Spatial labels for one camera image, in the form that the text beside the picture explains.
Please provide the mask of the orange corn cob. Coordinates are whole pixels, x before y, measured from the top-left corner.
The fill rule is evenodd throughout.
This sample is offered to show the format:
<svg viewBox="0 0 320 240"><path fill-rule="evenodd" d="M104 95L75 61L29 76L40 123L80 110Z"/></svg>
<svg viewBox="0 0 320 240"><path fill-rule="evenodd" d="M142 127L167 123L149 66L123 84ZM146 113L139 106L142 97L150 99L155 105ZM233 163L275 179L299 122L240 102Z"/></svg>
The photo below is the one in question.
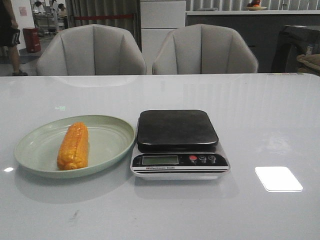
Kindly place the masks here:
<svg viewBox="0 0 320 240"><path fill-rule="evenodd" d="M61 171L86 168L89 159L89 132L83 122L72 124L60 145L57 167Z"/></svg>

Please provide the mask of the black silver kitchen scale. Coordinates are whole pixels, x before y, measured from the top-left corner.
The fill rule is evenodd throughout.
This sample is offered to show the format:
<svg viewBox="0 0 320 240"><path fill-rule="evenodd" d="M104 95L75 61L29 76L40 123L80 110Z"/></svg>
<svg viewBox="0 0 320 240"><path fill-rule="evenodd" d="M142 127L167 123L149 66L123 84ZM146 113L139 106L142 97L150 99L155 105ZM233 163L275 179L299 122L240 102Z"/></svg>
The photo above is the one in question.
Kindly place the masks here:
<svg viewBox="0 0 320 240"><path fill-rule="evenodd" d="M231 166L206 112L153 109L140 113L130 169L145 180L215 180Z"/></svg>

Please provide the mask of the right grey upholstered chair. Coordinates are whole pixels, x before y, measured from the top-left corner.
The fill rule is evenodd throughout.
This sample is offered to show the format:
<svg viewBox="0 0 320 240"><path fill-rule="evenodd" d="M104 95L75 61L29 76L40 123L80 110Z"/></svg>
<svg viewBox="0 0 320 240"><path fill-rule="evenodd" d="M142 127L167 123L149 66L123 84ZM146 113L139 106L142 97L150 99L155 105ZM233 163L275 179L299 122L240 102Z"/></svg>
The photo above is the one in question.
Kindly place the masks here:
<svg viewBox="0 0 320 240"><path fill-rule="evenodd" d="M259 63L229 27L194 24L170 31L152 64L154 75L252 74Z"/></svg>

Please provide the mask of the grey upholstered chair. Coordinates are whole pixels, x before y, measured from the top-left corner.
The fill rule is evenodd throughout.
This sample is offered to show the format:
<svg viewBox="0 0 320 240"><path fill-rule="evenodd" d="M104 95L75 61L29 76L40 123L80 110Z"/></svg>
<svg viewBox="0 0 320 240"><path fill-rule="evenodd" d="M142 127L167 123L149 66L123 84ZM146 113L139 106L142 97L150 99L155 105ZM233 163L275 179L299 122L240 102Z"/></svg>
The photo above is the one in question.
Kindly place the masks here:
<svg viewBox="0 0 320 240"><path fill-rule="evenodd" d="M38 76L145 75L143 55L126 29L89 24L62 30L36 63Z"/></svg>
<svg viewBox="0 0 320 240"><path fill-rule="evenodd" d="M229 27L194 24L170 31L152 64L154 75L252 74L259 63Z"/></svg>

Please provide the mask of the light green plate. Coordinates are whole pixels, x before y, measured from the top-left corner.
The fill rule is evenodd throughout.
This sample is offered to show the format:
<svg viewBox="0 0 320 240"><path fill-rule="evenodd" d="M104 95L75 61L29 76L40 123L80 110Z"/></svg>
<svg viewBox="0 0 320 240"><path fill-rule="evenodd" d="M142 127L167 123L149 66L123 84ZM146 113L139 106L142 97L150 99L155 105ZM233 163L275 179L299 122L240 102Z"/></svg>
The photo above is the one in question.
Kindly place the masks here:
<svg viewBox="0 0 320 240"><path fill-rule="evenodd" d="M76 122L88 128L88 166L59 170L57 157L68 127ZM45 124L24 136L14 149L17 162L45 178L70 179L95 174L120 161L135 143L135 129L126 121L105 115L67 117Z"/></svg>

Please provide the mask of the left grey upholstered chair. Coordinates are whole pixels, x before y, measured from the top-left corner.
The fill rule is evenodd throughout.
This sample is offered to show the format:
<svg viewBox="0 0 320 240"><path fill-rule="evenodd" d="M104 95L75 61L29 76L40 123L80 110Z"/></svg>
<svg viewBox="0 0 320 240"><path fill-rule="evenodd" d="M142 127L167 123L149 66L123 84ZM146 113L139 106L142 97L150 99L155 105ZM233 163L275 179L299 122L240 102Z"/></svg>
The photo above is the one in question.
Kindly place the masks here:
<svg viewBox="0 0 320 240"><path fill-rule="evenodd" d="M145 75L143 55L126 29L89 24L62 30L36 63L38 76Z"/></svg>

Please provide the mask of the white cabinet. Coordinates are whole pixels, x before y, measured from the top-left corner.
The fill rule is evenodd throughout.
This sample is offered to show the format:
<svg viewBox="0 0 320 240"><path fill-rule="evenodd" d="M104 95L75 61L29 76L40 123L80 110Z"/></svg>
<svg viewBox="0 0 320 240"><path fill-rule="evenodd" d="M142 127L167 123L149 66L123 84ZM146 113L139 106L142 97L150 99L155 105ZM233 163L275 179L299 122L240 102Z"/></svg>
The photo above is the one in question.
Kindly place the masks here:
<svg viewBox="0 0 320 240"><path fill-rule="evenodd" d="M152 65L166 35L185 26L186 1L141 0L140 27L141 51L146 62L146 72L152 74Z"/></svg>

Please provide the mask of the dark grey counter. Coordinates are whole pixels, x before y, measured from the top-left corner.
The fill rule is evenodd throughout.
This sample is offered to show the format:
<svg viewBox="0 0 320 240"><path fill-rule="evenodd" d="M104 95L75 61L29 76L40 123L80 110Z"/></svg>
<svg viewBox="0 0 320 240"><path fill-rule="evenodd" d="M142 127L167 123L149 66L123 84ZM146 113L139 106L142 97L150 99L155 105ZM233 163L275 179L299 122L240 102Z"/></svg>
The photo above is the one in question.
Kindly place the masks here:
<svg viewBox="0 0 320 240"><path fill-rule="evenodd" d="M239 32L258 60L260 73L271 67L284 26L320 26L319 10L188 11L186 25L207 24Z"/></svg>

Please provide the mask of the fruit bowl on counter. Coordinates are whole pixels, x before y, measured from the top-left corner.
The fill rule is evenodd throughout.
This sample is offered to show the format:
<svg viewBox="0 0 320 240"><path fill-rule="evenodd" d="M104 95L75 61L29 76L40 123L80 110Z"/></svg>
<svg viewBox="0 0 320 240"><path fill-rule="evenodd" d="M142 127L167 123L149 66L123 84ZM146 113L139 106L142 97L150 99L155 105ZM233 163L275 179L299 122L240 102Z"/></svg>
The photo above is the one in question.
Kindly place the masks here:
<svg viewBox="0 0 320 240"><path fill-rule="evenodd" d="M246 6L245 9L248 11L262 11L266 10L266 6L261 5L261 0L251 0Z"/></svg>

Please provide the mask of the red trash bin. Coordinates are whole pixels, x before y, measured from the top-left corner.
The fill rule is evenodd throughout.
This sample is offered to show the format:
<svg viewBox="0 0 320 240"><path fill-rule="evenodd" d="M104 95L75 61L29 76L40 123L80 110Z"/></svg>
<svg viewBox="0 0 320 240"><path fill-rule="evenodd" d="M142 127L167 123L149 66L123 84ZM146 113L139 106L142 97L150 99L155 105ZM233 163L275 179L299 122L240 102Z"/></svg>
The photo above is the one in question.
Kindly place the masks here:
<svg viewBox="0 0 320 240"><path fill-rule="evenodd" d="M28 53L36 53L41 51L40 39L38 36L38 28L26 27L23 28L23 36Z"/></svg>

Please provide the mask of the black appliance at right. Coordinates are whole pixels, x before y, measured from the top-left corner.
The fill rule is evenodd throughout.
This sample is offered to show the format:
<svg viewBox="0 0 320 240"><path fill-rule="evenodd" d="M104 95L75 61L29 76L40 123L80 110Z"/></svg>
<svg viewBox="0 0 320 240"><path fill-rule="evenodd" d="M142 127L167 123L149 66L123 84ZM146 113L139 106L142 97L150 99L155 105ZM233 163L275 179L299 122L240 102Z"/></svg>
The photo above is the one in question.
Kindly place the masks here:
<svg viewBox="0 0 320 240"><path fill-rule="evenodd" d="M279 32L272 73L294 73L298 70L297 56L320 52L318 25L285 25Z"/></svg>

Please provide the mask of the beige cushion at right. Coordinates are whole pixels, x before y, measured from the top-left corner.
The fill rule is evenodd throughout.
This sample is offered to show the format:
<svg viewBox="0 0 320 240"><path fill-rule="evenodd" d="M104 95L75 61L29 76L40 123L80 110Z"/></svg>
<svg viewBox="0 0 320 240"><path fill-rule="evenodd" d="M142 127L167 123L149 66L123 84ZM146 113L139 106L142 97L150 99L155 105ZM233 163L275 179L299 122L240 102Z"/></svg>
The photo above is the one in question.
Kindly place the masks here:
<svg viewBox="0 0 320 240"><path fill-rule="evenodd" d="M308 73L313 75L320 75L320 54L298 55L296 57L298 62L298 73Z"/></svg>

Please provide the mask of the person in black shorts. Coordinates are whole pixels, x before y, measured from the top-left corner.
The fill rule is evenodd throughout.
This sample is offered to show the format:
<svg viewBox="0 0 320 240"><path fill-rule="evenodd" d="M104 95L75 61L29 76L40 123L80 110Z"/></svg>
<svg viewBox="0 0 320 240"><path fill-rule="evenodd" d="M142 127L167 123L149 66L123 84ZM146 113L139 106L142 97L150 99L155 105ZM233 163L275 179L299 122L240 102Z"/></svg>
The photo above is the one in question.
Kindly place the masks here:
<svg viewBox="0 0 320 240"><path fill-rule="evenodd" d="M17 23L12 2L10 0L0 1L0 46L8 48L8 56L13 68L14 77L28 76L20 69L20 56L17 49L19 44L19 25Z"/></svg>

